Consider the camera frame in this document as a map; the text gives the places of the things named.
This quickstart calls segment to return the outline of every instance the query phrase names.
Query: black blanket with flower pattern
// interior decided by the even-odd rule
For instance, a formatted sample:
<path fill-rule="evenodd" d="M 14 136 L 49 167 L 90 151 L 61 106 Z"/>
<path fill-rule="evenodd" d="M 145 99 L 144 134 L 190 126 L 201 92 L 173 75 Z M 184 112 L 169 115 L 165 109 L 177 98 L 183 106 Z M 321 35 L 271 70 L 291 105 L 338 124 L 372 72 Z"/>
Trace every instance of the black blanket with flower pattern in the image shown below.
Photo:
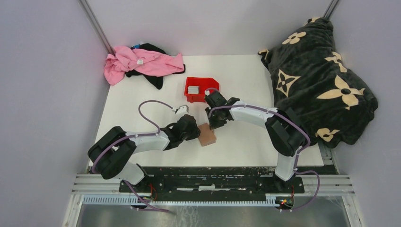
<path fill-rule="evenodd" d="M 270 50 L 260 51 L 271 74 L 275 107 L 290 106 L 311 138 L 329 148 L 354 144 L 378 108 L 376 97 L 335 52 L 333 26 L 324 18 Z"/>

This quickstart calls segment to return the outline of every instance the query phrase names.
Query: white board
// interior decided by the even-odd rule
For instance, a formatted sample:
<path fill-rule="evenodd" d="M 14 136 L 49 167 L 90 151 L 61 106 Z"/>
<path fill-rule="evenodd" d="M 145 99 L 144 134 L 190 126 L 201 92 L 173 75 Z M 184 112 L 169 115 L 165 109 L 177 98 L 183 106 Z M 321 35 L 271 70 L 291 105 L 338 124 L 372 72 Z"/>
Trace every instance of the white board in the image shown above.
<path fill-rule="evenodd" d="M 283 42 L 329 0 L 88 0 L 111 46 L 168 54 L 256 54 Z"/>
<path fill-rule="evenodd" d="M 96 140 L 112 127 L 125 131 L 154 131 L 155 127 L 138 113 L 138 105 L 149 99 L 166 102 L 174 107 L 187 104 L 198 124 L 208 122 L 205 103 L 190 104 L 183 95 L 186 77 L 213 77 L 220 83 L 225 98 L 238 97 L 258 106 L 273 107 L 270 74 L 258 55 L 184 56 L 186 72 L 169 75 L 163 88 L 157 90 L 143 76 L 124 78 L 110 87 Z M 167 107 L 157 103 L 142 106 L 145 116 L 160 127 L 178 118 Z M 277 151 L 266 129 L 246 123 L 228 122 L 215 130 L 216 143 L 201 147 L 197 139 L 183 142 L 167 151 L 147 151 L 133 154 L 130 161 L 142 166 L 276 166 Z M 322 166 L 317 145 L 300 155 L 300 166 Z"/>

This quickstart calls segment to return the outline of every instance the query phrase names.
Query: white wall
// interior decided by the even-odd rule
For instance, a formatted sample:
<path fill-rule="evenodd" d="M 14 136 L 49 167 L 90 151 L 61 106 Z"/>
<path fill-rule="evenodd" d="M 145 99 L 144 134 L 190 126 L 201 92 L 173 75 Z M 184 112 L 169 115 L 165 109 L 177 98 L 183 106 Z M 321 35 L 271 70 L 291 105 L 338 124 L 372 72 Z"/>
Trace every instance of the white wall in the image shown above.
<path fill-rule="evenodd" d="M 337 52 L 379 101 L 359 141 L 335 149 L 369 227 L 401 223 L 400 9 L 400 1 L 343 0 L 332 17 Z"/>
<path fill-rule="evenodd" d="M 60 226 L 108 85 L 77 0 L 1 2 L 0 226 Z"/>
<path fill-rule="evenodd" d="M 152 43 L 168 54 L 256 54 L 330 0 L 88 0 L 112 46 Z"/>

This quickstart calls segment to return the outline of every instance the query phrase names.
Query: red bin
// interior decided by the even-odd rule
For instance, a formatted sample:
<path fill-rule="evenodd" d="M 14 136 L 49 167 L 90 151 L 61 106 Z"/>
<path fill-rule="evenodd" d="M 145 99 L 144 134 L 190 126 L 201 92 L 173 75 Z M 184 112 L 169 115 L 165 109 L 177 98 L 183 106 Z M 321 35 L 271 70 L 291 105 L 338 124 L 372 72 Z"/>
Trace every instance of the red bin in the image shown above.
<path fill-rule="evenodd" d="M 199 94 L 188 94 L 188 86 L 198 86 Z M 205 90 L 213 87 L 220 91 L 220 84 L 213 78 L 201 78 L 201 77 L 187 77 L 185 83 L 184 95 L 187 97 L 187 101 L 193 102 L 203 102 L 205 103 Z"/>

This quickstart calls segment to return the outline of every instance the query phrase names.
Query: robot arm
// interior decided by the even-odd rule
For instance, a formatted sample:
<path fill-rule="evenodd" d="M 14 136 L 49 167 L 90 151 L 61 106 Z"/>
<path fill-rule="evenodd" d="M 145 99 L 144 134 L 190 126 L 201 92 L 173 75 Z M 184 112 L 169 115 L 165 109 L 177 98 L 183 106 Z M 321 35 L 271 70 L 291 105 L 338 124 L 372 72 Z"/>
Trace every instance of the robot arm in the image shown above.
<path fill-rule="evenodd" d="M 187 113 L 188 107 L 182 107 Z M 176 115 L 183 113 L 180 111 L 182 107 L 176 111 Z M 195 118 L 188 114 L 184 114 L 178 122 L 161 128 L 159 133 L 133 133 L 115 126 L 91 147 L 88 156 L 94 165 L 96 163 L 95 169 L 104 179 L 117 177 L 135 185 L 145 177 L 145 172 L 138 164 L 128 161 L 134 152 L 170 150 L 184 140 L 198 138 L 200 133 Z"/>
<path fill-rule="evenodd" d="M 211 129 L 222 127 L 227 120 L 249 122 L 266 128 L 274 148 L 279 152 L 275 177 L 284 185 L 291 182 L 295 177 L 297 152 L 305 144 L 305 137 L 278 116 L 284 116 L 295 125 L 301 126 L 300 120 L 292 109 L 265 109 L 251 105 L 247 107 L 247 104 L 238 98 L 232 97 L 226 100 L 218 91 L 206 95 L 205 100 L 210 106 L 205 110 Z"/>

